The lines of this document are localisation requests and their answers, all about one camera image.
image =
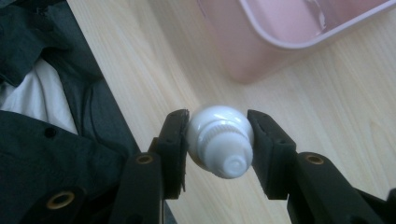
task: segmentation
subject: wood grain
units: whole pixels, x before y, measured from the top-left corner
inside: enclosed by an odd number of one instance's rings
[[[396,11],[244,85],[229,79],[193,0],[68,2],[143,151],[168,113],[230,105],[268,113],[358,189],[385,199],[396,187]],[[169,202],[179,223],[290,223],[252,169],[223,180],[188,159],[186,185]]]

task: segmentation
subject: black button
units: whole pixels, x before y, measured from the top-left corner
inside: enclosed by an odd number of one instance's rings
[[[44,131],[44,135],[48,138],[53,138],[56,135],[56,130],[54,128],[48,128]]]

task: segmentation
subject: wooden table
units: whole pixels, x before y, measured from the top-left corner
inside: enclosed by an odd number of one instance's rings
[[[396,10],[299,62],[244,85],[229,79],[194,0],[69,0],[145,151],[166,115],[230,105],[271,115],[297,143],[331,159],[351,184],[385,199],[396,187]],[[179,223],[290,223],[252,169],[219,179],[188,157]]]

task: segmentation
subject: pink plastic bin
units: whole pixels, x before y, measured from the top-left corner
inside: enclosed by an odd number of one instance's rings
[[[231,76],[251,82],[396,0],[197,0]]]

